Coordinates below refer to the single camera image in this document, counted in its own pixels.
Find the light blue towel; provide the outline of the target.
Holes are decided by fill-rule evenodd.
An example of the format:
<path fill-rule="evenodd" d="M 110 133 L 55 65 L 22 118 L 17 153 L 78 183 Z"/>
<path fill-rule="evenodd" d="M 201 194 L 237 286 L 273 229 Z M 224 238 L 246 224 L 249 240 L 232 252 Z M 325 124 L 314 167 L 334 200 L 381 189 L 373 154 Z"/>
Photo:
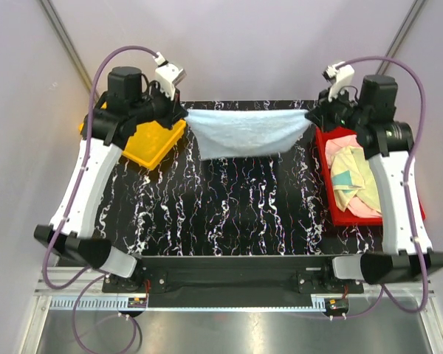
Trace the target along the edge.
<path fill-rule="evenodd" d="M 191 109 L 186 122 L 202 160 L 246 158 L 287 152 L 312 125 L 306 113 Z"/>

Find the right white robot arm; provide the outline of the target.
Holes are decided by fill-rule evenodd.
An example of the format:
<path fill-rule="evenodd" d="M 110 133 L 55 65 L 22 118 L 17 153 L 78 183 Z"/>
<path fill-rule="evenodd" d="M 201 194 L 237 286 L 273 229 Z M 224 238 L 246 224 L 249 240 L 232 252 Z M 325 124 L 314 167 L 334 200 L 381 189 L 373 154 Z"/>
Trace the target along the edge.
<path fill-rule="evenodd" d="M 320 274 L 320 283 L 337 292 L 347 280 L 370 285 L 412 282 L 443 269 L 443 252 L 433 250 L 422 220 L 414 176 L 411 127 L 394 119 L 398 85 L 385 75 L 363 78 L 358 99 L 346 90 L 351 74 L 326 74 L 330 87 L 318 97 L 307 119 L 324 131 L 347 128 L 363 147 L 379 192 L 382 252 L 338 256 Z"/>

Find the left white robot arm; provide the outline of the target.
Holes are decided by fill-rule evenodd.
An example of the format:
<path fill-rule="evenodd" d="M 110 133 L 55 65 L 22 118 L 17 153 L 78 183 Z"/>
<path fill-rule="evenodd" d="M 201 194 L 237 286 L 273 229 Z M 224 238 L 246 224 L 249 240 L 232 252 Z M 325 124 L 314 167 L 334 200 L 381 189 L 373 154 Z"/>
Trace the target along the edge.
<path fill-rule="evenodd" d="M 95 238 L 95 218 L 111 172 L 139 125 L 156 122 L 171 129 L 185 118 L 177 84 L 185 71 L 173 63 L 159 65 L 149 81 L 140 69 L 113 68 L 107 90 L 84 120 L 78 160 L 58 210 L 47 225 L 38 225 L 34 238 L 56 254 L 84 266 L 114 274 L 130 292 L 143 287 L 137 259 Z"/>

